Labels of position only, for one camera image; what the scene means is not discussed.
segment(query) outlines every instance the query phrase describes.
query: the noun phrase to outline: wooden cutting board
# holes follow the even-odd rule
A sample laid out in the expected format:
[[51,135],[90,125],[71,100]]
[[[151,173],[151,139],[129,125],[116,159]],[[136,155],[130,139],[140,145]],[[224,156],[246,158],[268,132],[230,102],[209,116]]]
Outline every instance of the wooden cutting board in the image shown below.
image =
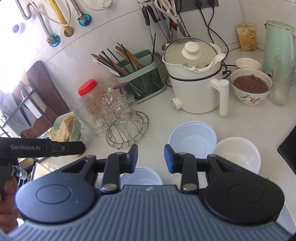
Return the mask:
[[[27,71],[27,77],[29,80],[24,78],[22,81],[26,85],[29,85],[29,82],[31,82],[33,83],[31,84],[31,87],[36,87],[37,93],[47,105],[45,115],[51,120],[52,123],[54,123],[58,116],[69,112],[68,106],[59,94],[50,76],[48,75],[44,64],[41,61],[37,61],[32,65],[32,67]],[[13,93],[16,98],[22,100],[20,91],[21,87],[17,86]],[[51,124],[49,124],[48,121],[42,116],[39,119],[36,119],[36,122],[31,129],[22,131],[22,134],[26,138],[37,138],[50,127]]]

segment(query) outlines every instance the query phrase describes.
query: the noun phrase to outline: white bowl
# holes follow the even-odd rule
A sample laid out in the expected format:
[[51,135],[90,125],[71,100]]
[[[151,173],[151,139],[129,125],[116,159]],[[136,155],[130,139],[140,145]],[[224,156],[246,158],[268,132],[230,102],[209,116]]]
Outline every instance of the white bowl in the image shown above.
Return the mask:
[[[258,78],[261,78],[268,86],[268,90],[263,93],[249,93],[237,88],[233,82],[234,80],[243,75],[255,75]],[[269,95],[269,92],[272,88],[272,80],[269,76],[257,69],[250,69],[250,68],[242,68],[233,71],[230,75],[230,82],[231,86],[234,90],[236,97],[244,104],[254,106],[257,105],[265,100],[265,98]]]
[[134,173],[124,173],[120,177],[120,187],[124,185],[162,185],[160,176],[149,167],[136,167]]
[[259,173],[260,153],[257,147],[245,138],[226,138],[215,146],[213,154],[219,155],[253,173]]
[[235,62],[236,69],[241,68],[251,68],[251,69],[260,69],[261,64],[252,58],[238,58]]
[[171,133],[168,143],[176,153],[186,152],[196,158],[206,158],[217,144],[217,136],[208,124],[190,121],[179,125]]

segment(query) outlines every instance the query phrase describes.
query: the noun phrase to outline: countertop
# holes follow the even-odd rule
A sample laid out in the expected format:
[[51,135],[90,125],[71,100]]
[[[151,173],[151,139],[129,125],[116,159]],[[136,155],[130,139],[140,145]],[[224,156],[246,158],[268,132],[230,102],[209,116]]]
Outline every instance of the countertop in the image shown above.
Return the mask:
[[[263,51],[245,51],[239,48],[231,50],[226,64],[234,64],[237,58],[249,57],[262,63]],[[149,117],[149,127],[145,136],[137,143],[139,158],[137,166],[154,169],[161,177],[163,184],[180,185],[181,174],[168,172],[163,148],[167,144],[171,132],[180,124],[187,121],[202,121],[209,124],[216,132],[218,141],[227,137],[243,137],[253,142],[261,155],[259,175],[269,177],[277,183],[285,194],[286,206],[291,216],[296,220],[296,176],[277,152],[278,146],[296,125],[296,84],[292,86],[290,103],[283,108],[275,107],[267,98],[256,106],[247,106],[239,101],[230,87],[229,113],[223,117],[219,107],[204,114],[191,114],[183,110],[175,110],[171,105],[174,98],[173,89],[166,87],[160,94],[140,103],[137,109]],[[117,151],[109,146],[105,136],[94,137],[86,142],[87,154],[97,158],[107,158]],[[35,178],[79,159],[77,156],[53,157],[37,165]]]

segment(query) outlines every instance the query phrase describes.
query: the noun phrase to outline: green bowl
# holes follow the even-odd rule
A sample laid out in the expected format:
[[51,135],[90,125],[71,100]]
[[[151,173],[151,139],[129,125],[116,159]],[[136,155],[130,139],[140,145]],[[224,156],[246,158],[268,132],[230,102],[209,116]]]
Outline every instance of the green bowl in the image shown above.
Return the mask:
[[[55,122],[54,122],[54,126],[51,129],[51,132],[53,131],[57,131],[60,126],[61,123],[63,122],[63,120],[69,115],[70,113],[64,114],[59,116]],[[80,121],[74,116],[74,121],[73,121],[73,130],[70,136],[70,140],[69,141],[79,141],[81,137],[81,124]]]

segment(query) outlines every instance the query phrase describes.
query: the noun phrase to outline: red lid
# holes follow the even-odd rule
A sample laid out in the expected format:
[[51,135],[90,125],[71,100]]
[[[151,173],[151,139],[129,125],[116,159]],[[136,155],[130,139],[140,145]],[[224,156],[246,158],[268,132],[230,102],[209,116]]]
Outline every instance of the red lid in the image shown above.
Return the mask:
[[91,92],[96,86],[98,85],[98,83],[96,82],[96,80],[88,80],[86,81],[82,86],[79,87],[78,89],[78,94],[80,96],[84,96],[87,95],[89,92]]

